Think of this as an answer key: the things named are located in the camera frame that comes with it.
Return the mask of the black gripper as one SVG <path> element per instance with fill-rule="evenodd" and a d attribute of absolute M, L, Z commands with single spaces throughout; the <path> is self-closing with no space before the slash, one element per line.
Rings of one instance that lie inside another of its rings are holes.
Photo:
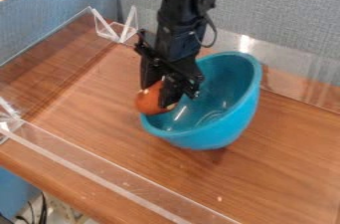
<path fill-rule="evenodd" d="M 162 81 L 159 106 L 166 109 L 183 95 L 196 97 L 204 81 L 196 56 L 202 48 L 204 25 L 176 28 L 159 27 L 152 37 L 146 29 L 139 31 L 135 50 L 142 56 L 142 89 Z"/>

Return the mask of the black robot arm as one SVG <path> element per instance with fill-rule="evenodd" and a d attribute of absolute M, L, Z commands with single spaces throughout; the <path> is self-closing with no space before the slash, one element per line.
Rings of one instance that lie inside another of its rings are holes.
<path fill-rule="evenodd" d="M 139 32 L 135 50 L 142 56 L 139 112 L 170 112 L 182 97 L 196 98 L 204 80 L 196 64 L 199 51 L 208 46 L 206 30 L 214 27 L 208 10 L 216 0 L 163 0 L 158 14 L 156 39 Z"/>

